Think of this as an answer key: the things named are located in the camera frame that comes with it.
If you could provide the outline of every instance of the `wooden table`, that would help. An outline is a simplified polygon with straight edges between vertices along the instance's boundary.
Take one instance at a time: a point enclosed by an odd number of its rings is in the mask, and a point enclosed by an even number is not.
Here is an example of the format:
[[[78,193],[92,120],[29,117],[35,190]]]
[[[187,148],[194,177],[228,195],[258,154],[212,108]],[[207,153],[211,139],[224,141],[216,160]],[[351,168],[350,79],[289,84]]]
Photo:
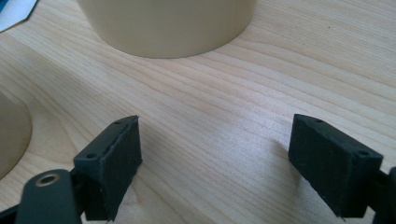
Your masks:
[[[292,117],[324,119],[395,166],[395,24],[392,0],[259,0],[232,43],[155,60],[105,44],[75,1],[41,0],[0,34],[0,91],[33,122],[0,209],[137,114],[144,161],[116,223],[345,223],[290,165]]]

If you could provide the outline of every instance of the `hole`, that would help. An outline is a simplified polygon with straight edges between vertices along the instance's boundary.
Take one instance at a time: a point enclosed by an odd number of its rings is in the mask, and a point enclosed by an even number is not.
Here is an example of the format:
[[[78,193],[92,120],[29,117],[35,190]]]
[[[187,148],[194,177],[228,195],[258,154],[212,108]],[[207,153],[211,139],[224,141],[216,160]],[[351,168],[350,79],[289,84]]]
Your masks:
[[[361,154],[362,156],[368,156],[369,155],[368,152],[363,151],[363,150],[359,151],[358,153]]]
[[[90,153],[90,154],[88,154],[88,155],[86,156],[87,159],[93,159],[93,158],[95,158],[95,157],[96,157],[96,154],[95,154],[95,153]]]
[[[58,181],[61,177],[57,174],[49,174],[44,175],[41,178],[37,179],[35,185],[38,187],[46,187]]]

